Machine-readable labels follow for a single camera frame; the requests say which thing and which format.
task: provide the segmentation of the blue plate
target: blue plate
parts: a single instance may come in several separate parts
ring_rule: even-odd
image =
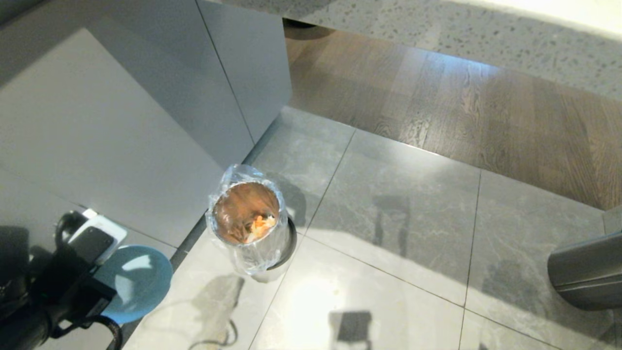
[[[169,292],[173,267],[159,250],[126,245],[95,273],[95,278],[117,291],[101,313],[119,324],[135,321],[156,308]]]

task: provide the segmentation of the hardwood floorboard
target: hardwood floorboard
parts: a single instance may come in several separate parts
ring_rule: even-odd
[[[285,36],[292,107],[593,207],[622,204],[622,102],[321,27]]]

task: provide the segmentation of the countertop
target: countertop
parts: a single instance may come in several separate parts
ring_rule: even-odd
[[[209,0],[622,100],[620,0]]]

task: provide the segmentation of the clear plastic bag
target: clear plastic bag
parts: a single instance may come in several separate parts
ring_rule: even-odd
[[[266,271],[290,244],[283,195],[252,166],[234,164],[225,171],[205,216],[212,242],[240,273]]]

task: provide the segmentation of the trash bin liner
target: trash bin liner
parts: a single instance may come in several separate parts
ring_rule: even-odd
[[[227,169],[205,215],[212,242],[227,252],[238,272],[264,272],[289,249],[283,195],[251,166],[235,164]]]
[[[622,307],[622,232],[559,248],[548,269],[555,290],[577,308]]]

